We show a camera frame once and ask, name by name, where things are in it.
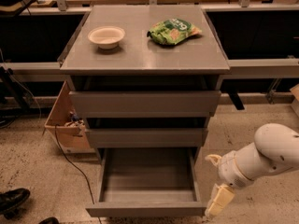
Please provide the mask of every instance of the cabinet top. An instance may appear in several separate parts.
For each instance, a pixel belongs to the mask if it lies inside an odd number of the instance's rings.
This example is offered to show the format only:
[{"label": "cabinet top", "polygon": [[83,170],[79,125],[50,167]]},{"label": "cabinet top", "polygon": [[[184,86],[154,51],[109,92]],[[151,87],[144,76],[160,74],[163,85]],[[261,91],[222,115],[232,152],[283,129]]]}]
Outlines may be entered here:
[{"label": "cabinet top", "polygon": [[[176,46],[161,46],[147,37],[157,22],[179,18],[203,31]],[[88,33],[99,26],[119,26],[125,37],[119,46],[102,50]],[[229,65],[197,5],[94,6],[68,51],[61,70],[70,75],[89,74],[225,74]]]}]

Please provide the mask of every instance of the cardboard box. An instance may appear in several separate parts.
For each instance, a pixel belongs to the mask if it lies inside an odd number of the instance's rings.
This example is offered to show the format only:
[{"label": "cardboard box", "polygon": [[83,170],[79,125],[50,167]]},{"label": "cardboard box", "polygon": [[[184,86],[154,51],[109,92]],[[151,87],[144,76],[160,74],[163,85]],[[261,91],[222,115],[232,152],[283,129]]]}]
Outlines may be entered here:
[{"label": "cardboard box", "polygon": [[293,111],[297,114],[299,117],[299,84],[291,88],[291,93],[294,96],[294,99],[292,101],[291,107]]},{"label": "cardboard box", "polygon": [[50,132],[52,138],[57,144],[55,129],[58,141],[64,152],[79,153],[92,152],[88,139],[85,135],[85,126],[66,127],[64,126],[70,121],[70,111],[75,111],[72,101],[69,97],[70,89],[65,82],[57,100],[50,111],[46,121],[45,128]]}]

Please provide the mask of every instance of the closed drawer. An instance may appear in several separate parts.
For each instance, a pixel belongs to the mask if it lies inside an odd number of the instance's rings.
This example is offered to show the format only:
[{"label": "closed drawer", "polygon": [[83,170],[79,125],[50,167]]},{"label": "closed drawer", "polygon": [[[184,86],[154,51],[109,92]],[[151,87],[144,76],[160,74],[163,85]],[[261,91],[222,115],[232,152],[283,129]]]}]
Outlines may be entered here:
[{"label": "closed drawer", "polygon": [[70,92],[85,118],[208,117],[220,96],[219,91]]},{"label": "closed drawer", "polygon": [[92,217],[201,216],[192,153],[188,148],[109,148]]},{"label": "closed drawer", "polygon": [[201,147],[205,129],[108,129],[87,130],[94,148]]}]

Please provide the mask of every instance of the white bowl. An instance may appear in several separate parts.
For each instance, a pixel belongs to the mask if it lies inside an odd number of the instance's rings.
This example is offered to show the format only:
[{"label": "white bowl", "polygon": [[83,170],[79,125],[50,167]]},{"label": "white bowl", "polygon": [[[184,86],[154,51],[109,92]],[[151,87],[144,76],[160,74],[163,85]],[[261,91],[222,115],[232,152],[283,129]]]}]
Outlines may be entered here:
[{"label": "white bowl", "polygon": [[88,38],[101,49],[114,49],[124,38],[125,32],[116,26],[101,26],[91,30]]}]

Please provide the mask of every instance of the open drawer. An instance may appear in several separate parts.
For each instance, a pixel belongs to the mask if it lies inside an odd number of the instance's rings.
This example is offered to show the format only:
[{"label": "open drawer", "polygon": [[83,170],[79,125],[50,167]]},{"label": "open drawer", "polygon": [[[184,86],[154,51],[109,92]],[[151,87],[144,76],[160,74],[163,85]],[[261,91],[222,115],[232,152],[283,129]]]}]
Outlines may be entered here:
[{"label": "open drawer", "polygon": [[108,148],[92,217],[201,216],[192,153],[184,147]]}]

